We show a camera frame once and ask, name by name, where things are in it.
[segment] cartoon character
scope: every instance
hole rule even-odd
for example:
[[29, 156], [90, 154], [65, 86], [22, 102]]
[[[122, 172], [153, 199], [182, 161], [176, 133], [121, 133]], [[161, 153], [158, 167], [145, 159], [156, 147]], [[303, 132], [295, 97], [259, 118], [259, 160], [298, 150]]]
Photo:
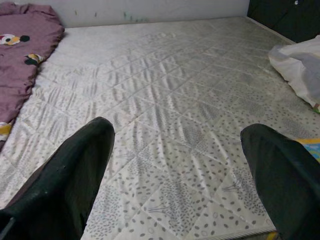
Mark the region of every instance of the cartoon character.
[[30, 37], [25, 35], [22, 35], [22, 36], [15, 36], [12, 34], [0, 35], [0, 44], [3, 44], [3, 45], [12, 46], [20, 42], [28, 42], [29, 40], [30, 40]]
[[44, 60], [42, 56], [35, 53], [30, 53], [28, 55], [25, 55], [25, 57], [27, 57], [27, 60], [25, 60], [24, 63], [27, 65], [38, 66]]

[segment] purple blanket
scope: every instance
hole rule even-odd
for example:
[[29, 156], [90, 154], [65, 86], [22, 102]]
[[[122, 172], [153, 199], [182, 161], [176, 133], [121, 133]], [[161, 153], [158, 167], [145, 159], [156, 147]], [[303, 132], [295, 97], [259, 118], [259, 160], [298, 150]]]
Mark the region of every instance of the purple blanket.
[[32, 93], [39, 64], [50, 56], [63, 32], [50, 6], [0, 4], [0, 151]]

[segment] black furniture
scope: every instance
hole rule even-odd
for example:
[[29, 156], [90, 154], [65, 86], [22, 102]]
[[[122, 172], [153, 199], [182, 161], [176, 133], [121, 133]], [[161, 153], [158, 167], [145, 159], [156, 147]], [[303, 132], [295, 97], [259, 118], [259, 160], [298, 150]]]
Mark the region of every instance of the black furniture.
[[257, 193], [283, 240], [320, 239], [320, 164], [298, 142], [262, 124], [241, 132]]
[[0, 210], [0, 240], [79, 240], [114, 140], [102, 117], [68, 138]]
[[250, 0], [247, 16], [297, 43], [320, 34], [320, 0]]

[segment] yellow fabric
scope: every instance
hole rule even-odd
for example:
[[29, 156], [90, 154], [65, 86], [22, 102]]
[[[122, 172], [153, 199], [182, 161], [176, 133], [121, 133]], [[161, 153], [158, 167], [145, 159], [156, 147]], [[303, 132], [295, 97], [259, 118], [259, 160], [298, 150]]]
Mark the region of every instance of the yellow fabric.
[[277, 233], [274, 232], [270, 232], [269, 235], [266, 237], [266, 240], [275, 240], [277, 236]]
[[0, 125], [0, 134], [1, 135], [9, 135], [10, 130], [11, 130], [11, 125], [10, 124], [6, 124], [6, 125]]
[[311, 139], [297, 139], [297, 142], [301, 144], [319, 144], [320, 138], [311, 138]]

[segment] quilted mattress cover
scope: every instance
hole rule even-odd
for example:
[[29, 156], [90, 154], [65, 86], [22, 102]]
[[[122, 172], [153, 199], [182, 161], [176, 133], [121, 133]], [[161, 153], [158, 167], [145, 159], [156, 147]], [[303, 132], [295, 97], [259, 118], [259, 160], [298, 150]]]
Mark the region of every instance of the quilted mattress cover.
[[220, 240], [275, 229], [241, 130], [320, 136], [269, 64], [282, 38], [244, 17], [69, 28], [0, 154], [0, 207], [89, 120], [116, 130], [82, 239]]

